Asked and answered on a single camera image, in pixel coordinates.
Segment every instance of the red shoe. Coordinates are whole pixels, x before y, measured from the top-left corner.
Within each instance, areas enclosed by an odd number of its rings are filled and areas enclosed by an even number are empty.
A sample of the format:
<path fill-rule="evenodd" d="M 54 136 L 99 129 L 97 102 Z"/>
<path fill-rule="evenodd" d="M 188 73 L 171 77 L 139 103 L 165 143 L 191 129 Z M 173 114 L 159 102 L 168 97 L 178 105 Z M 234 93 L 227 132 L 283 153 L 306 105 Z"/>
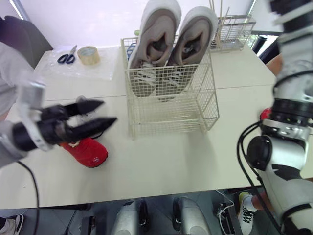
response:
<path fill-rule="evenodd" d="M 260 120 L 268 119 L 271 113 L 271 108 L 264 109 L 260 114 Z"/>
<path fill-rule="evenodd" d="M 101 165 L 108 157 L 106 148 L 99 142 L 87 138 L 77 143 L 61 143 L 65 150 L 82 165 L 90 168 Z"/>

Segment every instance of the black cable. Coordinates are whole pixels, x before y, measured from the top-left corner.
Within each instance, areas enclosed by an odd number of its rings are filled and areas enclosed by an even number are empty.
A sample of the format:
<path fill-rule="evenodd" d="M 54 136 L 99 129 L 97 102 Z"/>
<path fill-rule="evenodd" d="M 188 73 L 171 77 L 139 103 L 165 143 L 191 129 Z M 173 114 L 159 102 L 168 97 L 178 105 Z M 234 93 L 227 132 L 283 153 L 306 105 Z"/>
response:
<path fill-rule="evenodd" d="M 243 140 L 241 141 L 241 151 L 242 153 L 244 154 L 244 157 L 246 157 L 246 153 L 245 153 L 245 150 L 244 150 L 244 139 L 247 135 L 249 135 L 252 131 L 254 131 L 255 129 L 257 129 L 259 127 L 259 125 L 261 124 L 262 122 L 260 121 L 259 124 L 255 127 L 253 127 L 250 131 L 248 131 L 244 136 L 243 136 Z M 256 170 L 253 168 L 253 167 L 250 167 L 250 169 L 253 171 L 253 173 L 256 175 L 256 177 L 258 178 L 258 180 L 260 180 L 260 176 L 259 174 L 256 172 Z"/>
<path fill-rule="evenodd" d="M 39 223 L 39 214 L 40 214 L 40 210 L 39 210 L 39 193 L 38 193 L 38 186 L 37 186 L 37 182 L 36 182 L 36 178 L 34 173 L 32 172 L 32 170 L 26 166 L 24 163 L 17 161 L 18 164 L 20 164 L 22 167 L 24 167 L 29 174 L 31 175 L 31 178 L 33 179 L 33 183 L 34 183 L 34 187 L 35 187 L 35 191 L 36 191 L 36 222 L 35 222 L 35 229 L 34 229 L 34 233 L 33 235 L 36 235 L 37 230 L 38 230 L 38 223 Z"/>
<path fill-rule="evenodd" d="M 73 221 L 73 218 L 75 217 L 77 211 L 78 211 L 78 210 L 74 211 L 72 217 L 70 218 L 70 221 L 69 221 L 69 223 L 68 223 L 68 226 L 67 226 L 67 228 L 65 229 L 64 235 L 68 235 L 70 225 L 71 225 L 71 223 L 72 223 L 72 221 Z"/>
<path fill-rule="evenodd" d="M 252 132 L 253 130 L 255 130 L 256 128 L 255 127 L 258 127 L 260 124 L 261 124 L 262 121 L 258 121 L 252 125 L 250 125 L 249 127 L 247 127 L 242 133 L 241 135 L 239 136 L 239 139 L 237 141 L 237 159 L 238 159 L 238 163 L 243 171 L 243 173 L 245 174 L 246 178 L 248 179 L 249 183 L 251 184 L 251 188 L 253 189 L 255 195 L 257 195 L 264 211 L 266 212 L 266 214 L 268 215 L 270 221 L 272 222 L 272 224 L 274 225 L 275 229 L 278 231 L 278 233 L 280 235 L 283 235 L 283 233 L 281 232 L 281 228 L 280 226 L 277 224 L 276 220 L 274 219 L 273 215 L 270 213 L 266 203 L 264 202 L 264 200 L 262 199 L 259 191 L 257 190 L 256 186 L 254 185 L 253 181 L 251 180 L 250 176 L 248 175 L 242 161 L 241 161 L 241 158 L 240 158 L 240 146 L 242 144 L 242 142 L 244 141 L 245 137 L 250 133 Z"/>
<path fill-rule="evenodd" d="M 305 74 L 309 74 L 309 73 L 313 73 L 313 70 L 306 70 L 306 71 L 302 71 L 302 72 L 297 72 L 291 75 L 288 75 L 287 77 L 284 77 L 282 79 L 280 79 L 278 82 L 275 83 L 275 85 L 273 86 L 273 94 L 275 93 L 275 88 L 279 87 L 282 83 L 286 82 L 287 80 L 300 76 L 300 75 L 305 75 Z"/>

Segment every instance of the gray sneaker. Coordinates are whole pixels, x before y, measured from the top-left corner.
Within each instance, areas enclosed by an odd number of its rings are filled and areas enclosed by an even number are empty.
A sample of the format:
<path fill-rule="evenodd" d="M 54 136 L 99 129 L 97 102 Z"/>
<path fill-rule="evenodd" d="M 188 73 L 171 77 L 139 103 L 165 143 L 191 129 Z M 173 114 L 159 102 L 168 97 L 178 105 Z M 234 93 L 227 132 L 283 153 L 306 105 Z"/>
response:
<path fill-rule="evenodd" d="M 154 67 L 164 66 L 173 48 L 181 9 L 176 0 L 149 0 L 141 18 L 140 36 L 129 62 L 129 77 L 137 97 L 156 88 Z"/>
<path fill-rule="evenodd" d="M 200 63 L 217 30 L 218 19 L 214 11 L 205 6 L 192 8 L 182 22 L 179 38 L 173 49 L 167 66 L 160 74 L 156 83 L 156 95 L 181 93 L 189 84 L 195 70 L 194 67 L 184 67 Z M 174 96 L 160 98 L 168 101 Z"/>

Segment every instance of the shoe insole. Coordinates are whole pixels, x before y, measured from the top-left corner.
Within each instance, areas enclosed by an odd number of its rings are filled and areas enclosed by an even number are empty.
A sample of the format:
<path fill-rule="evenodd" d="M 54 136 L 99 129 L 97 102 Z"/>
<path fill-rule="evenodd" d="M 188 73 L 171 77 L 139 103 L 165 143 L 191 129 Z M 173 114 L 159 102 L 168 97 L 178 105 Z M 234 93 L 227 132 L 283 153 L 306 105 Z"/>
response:
<path fill-rule="evenodd" d="M 165 35 L 163 35 L 158 41 L 149 43 L 147 47 L 147 56 L 151 61 L 159 60 L 167 49 L 165 42 Z"/>
<path fill-rule="evenodd" d="M 201 35 L 202 34 L 200 34 L 194 40 L 188 41 L 184 45 L 184 47 L 182 49 L 182 54 L 181 54 L 183 60 L 200 51 L 200 48 L 201 48 L 201 44 L 200 44 Z"/>

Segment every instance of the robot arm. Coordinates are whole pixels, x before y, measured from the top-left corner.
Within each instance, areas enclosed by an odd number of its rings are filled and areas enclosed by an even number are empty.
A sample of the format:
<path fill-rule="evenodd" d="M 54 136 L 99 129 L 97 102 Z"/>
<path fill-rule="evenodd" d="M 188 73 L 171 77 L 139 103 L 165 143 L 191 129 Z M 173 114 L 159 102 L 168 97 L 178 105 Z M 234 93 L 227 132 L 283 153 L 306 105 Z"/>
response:
<path fill-rule="evenodd" d="M 262 136 L 249 144 L 246 160 L 262 179 L 287 235 L 313 234 L 313 183 L 301 178 L 308 154 L 313 118 L 313 3 L 310 0 L 273 0 L 281 14 L 277 24 L 283 60 L 274 86 L 269 119 Z"/>
<path fill-rule="evenodd" d="M 67 121 L 75 115 L 95 110 L 103 101 L 87 100 L 70 105 L 42 108 L 45 85 L 30 72 L 22 72 L 17 108 L 22 122 L 0 122 L 0 167 L 16 162 L 35 148 L 49 151 L 54 144 L 76 142 L 108 129 L 117 118 L 100 117 L 71 127 Z"/>

